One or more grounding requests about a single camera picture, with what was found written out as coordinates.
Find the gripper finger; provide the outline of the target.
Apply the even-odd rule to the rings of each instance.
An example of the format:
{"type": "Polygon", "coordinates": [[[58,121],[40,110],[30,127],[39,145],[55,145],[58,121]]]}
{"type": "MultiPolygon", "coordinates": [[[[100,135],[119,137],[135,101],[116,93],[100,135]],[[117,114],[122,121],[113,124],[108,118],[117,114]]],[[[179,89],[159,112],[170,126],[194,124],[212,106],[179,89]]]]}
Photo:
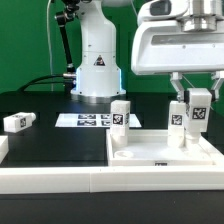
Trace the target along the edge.
{"type": "Polygon", "coordinates": [[[179,102],[184,100],[184,87],[181,84],[182,74],[180,72],[172,72],[170,74],[170,82],[177,92],[177,100],[179,102]]]}
{"type": "Polygon", "coordinates": [[[211,87],[212,97],[214,100],[218,100],[219,90],[224,83],[224,70],[213,72],[211,79],[213,80],[213,84],[211,87]]]}

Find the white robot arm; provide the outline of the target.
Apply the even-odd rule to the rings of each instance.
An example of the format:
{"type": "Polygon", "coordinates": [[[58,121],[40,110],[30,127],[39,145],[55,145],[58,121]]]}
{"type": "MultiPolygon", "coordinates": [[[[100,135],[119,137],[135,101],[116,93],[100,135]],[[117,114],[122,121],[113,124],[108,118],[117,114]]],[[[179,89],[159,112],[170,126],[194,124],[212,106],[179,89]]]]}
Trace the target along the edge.
{"type": "MultiPolygon", "coordinates": [[[[116,65],[116,28],[102,13],[119,0],[93,0],[79,4],[82,63],[72,93],[96,101],[122,94],[116,65]]],[[[137,16],[131,69],[137,75],[169,74],[184,98],[184,74],[214,73],[214,90],[224,71],[224,14],[222,0],[150,0],[137,16]]]]}

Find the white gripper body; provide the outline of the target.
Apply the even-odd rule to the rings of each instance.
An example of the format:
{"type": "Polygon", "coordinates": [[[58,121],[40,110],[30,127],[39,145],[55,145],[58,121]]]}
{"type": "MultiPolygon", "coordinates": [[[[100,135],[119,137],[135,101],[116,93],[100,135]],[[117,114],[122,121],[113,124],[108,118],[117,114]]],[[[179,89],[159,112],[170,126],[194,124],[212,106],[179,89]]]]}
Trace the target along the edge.
{"type": "Polygon", "coordinates": [[[222,0],[149,0],[137,24],[131,57],[135,74],[224,70],[222,0]]]}

